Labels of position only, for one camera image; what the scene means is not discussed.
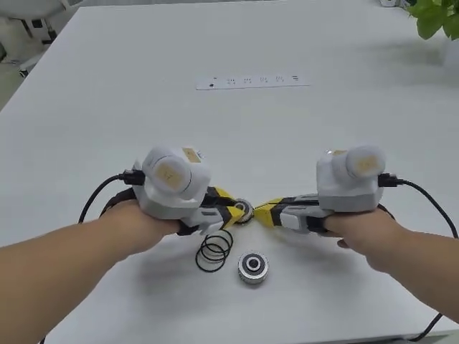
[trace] plant leaf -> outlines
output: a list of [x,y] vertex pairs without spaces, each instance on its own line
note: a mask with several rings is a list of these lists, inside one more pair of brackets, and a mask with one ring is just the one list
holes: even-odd
[[459,38],[459,14],[446,17],[443,24],[443,31],[452,40]]
[[418,0],[414,6],[408,7],[408,12],[414,17],[426,15],[432,7],[438,7],[432,0]]
[[447,18],[447,13],[448,10],[443,7],[431,7],[429,11],[417,19],[417,33],[423,39],[429,39],[442,27]]

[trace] cable connector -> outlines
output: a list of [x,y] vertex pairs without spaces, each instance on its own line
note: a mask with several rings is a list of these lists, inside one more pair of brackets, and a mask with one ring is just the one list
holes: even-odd
[[380,188],[396,188],[398,185],[402,185],[402,183],[394,174],[381,173],[378,176],[378,186]]
[[145,173],[141,170],[124,170],[120,179],[126,185],[143,185],[145,183]]

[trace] ball bearing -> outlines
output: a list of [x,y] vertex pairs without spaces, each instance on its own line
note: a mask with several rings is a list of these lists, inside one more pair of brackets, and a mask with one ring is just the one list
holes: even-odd
[[263,282],[268,275],[268,260],[258,252],[248,252],[239,258],[237,270],[242,281],[250,285]]
[[236,224],[246,224],[252,219],[254,215],[253,206],[244,199],[236,199],[235,201],[235,207],[244,212],[244,215],[242,215],[242,217],[236,221]]

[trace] table surface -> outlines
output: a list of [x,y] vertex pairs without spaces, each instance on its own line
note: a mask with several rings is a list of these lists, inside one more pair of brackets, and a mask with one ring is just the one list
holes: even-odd
[[[76,222],[105,178],[155,145],[193,145],[212,183],[254,204],[314,192],[329,148],[375,143],[388,171],[458,220],[459,82],[401,9],[378,1],[260,1],[80,9],[0,114],[0,244]],[[199,78],[304,74],[310,87],[196,91]],[[95,218],[121,185],[101,193]],[[449,235],[407,188],[383,203],[419,231]],[[363,257],[315,235],[252,222],[215,274],[202,240],[171,236],[115,266],[49,344],[350,343],[420,332],[435,312]],[[270,276],[237,276],[258,250]],[[434,333],[456,329],[442,320]]]

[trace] green plant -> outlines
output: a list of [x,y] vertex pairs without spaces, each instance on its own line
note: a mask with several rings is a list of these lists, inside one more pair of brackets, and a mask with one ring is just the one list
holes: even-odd
[[408,12],[417,18],[417,33],[423,39],[441,27],[450,39],[459,38],[459,0],[417,0]]

